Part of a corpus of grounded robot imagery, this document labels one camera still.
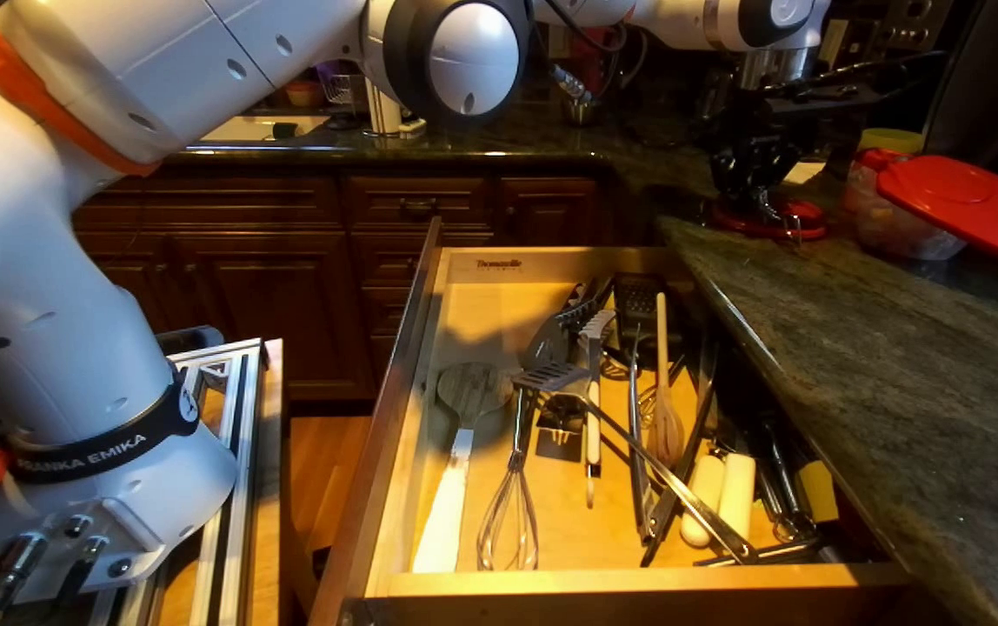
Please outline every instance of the open drawer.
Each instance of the open drawer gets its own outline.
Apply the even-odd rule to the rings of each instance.
[[[374,408],[360,490],[329,565],[349,623],[630,623],[694,616],[702,623],[883,623],[912,606],[912,581],[885,555],[855,565],[736,565],[698,568],[716,555],[668,532],[649,568],[632,526],[625,442],[601,451],[601,481],[589,503],[584,461],[556,456],[548,432],[531,428],[525,481],[540,521],[540,570],[481,570],[477,534],[509,470],[509,415],[501,428],[477,428],[457,568],[413,574],[413,555],[437,481],[447,465],[457,422],[437,405],[437,372],[460,363],[518,367],[518,355],[571,290],[601,275],[664,275],[692,304],[694,290],[664,250],[632,247],[445,247],[430,275],[413,285],[387,385]],[[625,384],[601,384],[598,405],[625,423]],[[694,415],[690,377],[670,385],[679,415]],[[773,521],[754,500],[748,540],[773,545]]]

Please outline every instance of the wooden floor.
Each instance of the wooden floor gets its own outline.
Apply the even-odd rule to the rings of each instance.
[[[290,514],[298,548],[286,548],[298,610],[311,612],[324,555],[340,526],[355,470],[360,461],[368,416],[292,416],[290,422]]]

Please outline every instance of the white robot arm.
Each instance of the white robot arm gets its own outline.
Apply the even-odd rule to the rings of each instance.
[[[825,0],[0,5],[0,436],[15,456],[0,610],[147,576],[235,481],[134,300],[69,228],[93,190],[153,172],[312,60],[360,60],[418,116],[482,119],[509,100],[531,21],[630,21],[679,50],[748,52],[802,44],[816,10]]]

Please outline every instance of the granite countertop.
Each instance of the granite countertop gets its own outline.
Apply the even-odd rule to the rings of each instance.
[[[706,228],[709,172],[686,133],[589,128],[545,111],[461,136],[374,139],[315,128],[185,155],[531,161],[612,168],[694,272],[795,428],[832,461],[877,540],[960,623],[998,623],[998,260],[909,267],[850,236],[773,242]],[[809,196],[839,213],[836,180]]]

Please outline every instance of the kitchen counter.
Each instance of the kitchen counter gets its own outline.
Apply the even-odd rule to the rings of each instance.
[[[418,139],[315,128],[271,147],[192,147],[185,155],[430,168],[477,155],[617,172],[877,540],[960,623],[998,623],[998,260],[960,253],[950,267],[904,267],[841,232],[821,242],[716,232],[692,220],[694,197],[714,190],[702,153],[686,139],[545,119],[510,116],[493,128]],[[836,180],[809,196],[839,213]]]

